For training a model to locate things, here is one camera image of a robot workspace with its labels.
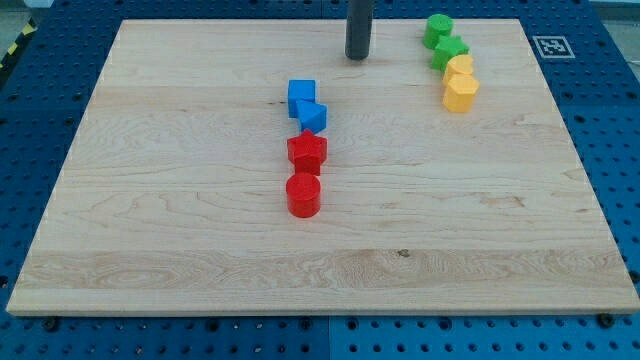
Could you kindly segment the black cylindrical robot arm tip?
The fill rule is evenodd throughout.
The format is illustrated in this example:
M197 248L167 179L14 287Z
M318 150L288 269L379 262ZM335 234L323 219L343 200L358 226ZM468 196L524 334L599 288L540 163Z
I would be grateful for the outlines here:
M345 55L360 61L369 56L373 0L349 0L346 17Z

